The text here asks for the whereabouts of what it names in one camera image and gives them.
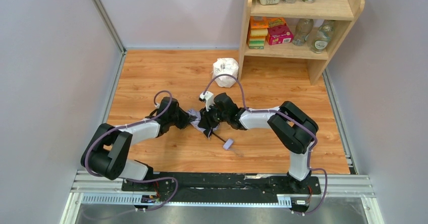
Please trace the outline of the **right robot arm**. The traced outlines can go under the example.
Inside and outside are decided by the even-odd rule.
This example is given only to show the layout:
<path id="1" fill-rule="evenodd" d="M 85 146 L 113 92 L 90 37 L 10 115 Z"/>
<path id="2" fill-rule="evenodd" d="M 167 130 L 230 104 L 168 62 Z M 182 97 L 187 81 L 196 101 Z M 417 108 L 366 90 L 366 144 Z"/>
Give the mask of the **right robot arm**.
<path id="1" fill-rule="evenodd" d="M 238 107 L 226 94 L 214 96 L 202 93 L 199 100 L 205 107 L 200 110 L 197 124 L 206 137 L 223 122 L 235 130 L 271 129 L 290 151 L 288 175 L 298 181 L 310 174 L 309 151 L 316 142 L 319 127 L 315 121 L 290 101 L 268 109 Z"/>

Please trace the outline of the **lavender folding umbrella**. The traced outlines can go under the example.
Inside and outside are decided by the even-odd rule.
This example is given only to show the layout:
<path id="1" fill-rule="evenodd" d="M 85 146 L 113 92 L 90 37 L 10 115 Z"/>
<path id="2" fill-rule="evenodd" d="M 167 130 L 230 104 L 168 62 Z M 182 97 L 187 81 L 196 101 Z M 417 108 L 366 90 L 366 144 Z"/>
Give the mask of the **lavender folding umbrella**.
<path id="1" fill-rule="evenodd" d="M 191 116 L 190 124 L 200 131 L 207 139 L 211 139 L 212 136 L 222 141 L 222 148 L 226 151 L 233 152 L 238 157 L 243 157 L 244 154 L 233 147 L 235 141 L 231 138 L 225 139 L 216 133 L 219 128 L 220 120 L 217 119 L 214 112 L 208 112 L 205 108 L 196 111 L 195 109 L 190 109 L 187 111 Z"/>

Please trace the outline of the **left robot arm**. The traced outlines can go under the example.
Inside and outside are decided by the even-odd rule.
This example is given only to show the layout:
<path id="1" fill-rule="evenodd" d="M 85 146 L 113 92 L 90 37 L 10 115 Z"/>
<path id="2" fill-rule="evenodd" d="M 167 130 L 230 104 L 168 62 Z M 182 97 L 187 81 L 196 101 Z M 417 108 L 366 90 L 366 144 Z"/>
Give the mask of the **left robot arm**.
<path id="1" fill-rule="evenodd" d="M 175 98 L 164 97 L 150 115 L 129 125 L 98 126 L 81 157 L 81 165 L 94 176 L 142 181 L 152 167 L 128 158 L 130 147 L 165 134 L 170 127 L 186 128 L 195 116 L 180 108 Z"/>

